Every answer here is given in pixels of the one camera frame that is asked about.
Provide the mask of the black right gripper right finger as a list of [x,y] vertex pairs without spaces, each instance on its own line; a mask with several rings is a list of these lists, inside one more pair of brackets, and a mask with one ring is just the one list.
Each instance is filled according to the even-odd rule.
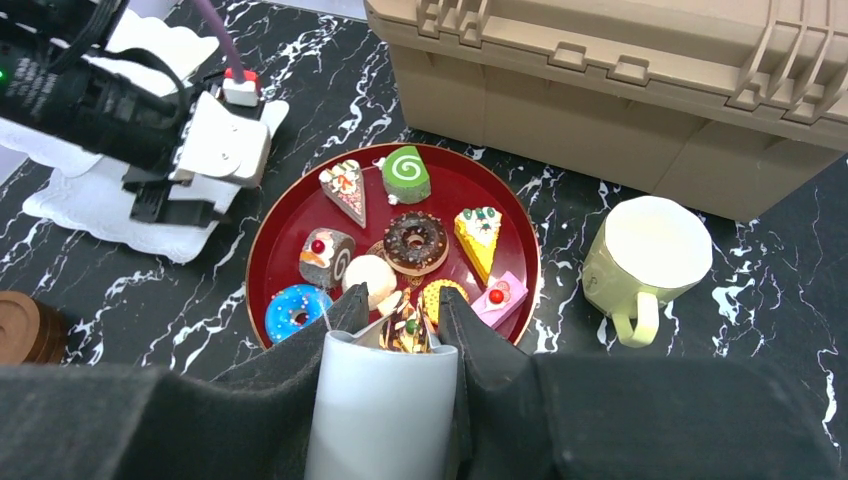
[[461,479],[838,479],[785,375],[758,361],[543,353],[486,326],[454,289]]

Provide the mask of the white three-tier dessert stand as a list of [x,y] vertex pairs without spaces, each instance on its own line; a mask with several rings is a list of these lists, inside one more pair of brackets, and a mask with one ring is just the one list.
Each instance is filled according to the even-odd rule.
[[30,156],[52,143],[120,161],[130,216],[146,224],[205,227],[221,219],[208,200],[174,200],[197,177],[242,188],[264,174],[272,131],[258,78],[247,70],[223,19],[197,9],[228,67],[186,85],[145,47],[112,50],[123,1],[5,1],[1,5],[1,142],[36,136]]

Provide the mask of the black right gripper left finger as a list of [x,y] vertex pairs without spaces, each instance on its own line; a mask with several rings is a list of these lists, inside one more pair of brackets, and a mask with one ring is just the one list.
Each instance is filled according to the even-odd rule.
[[5,479],[300,479],[330,328],[368,318],[350,288],[323,320],[203,381],[126,365],[1,371]]

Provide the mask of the metal tongs with white handle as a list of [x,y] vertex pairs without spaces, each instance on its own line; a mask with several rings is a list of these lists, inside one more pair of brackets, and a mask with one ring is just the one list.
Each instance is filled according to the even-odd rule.
[[458,351],[397,292],[355,334],[328,332],[317,384],[307,479],[442,479]]

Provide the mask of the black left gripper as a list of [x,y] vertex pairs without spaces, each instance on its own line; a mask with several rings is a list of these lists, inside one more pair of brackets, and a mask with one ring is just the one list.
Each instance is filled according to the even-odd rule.
[[[124,1],[4,1],[1,4],[3,118],[122,161],[134,194],[131,219],[206,227],[218,220],[212,202],[172,200],[168,179],[190,109],[201,93],[186,87],[142,48],[110,52],[107,44]],[[165,97],[94,63],[128,61],[163,73],[176,91]]]

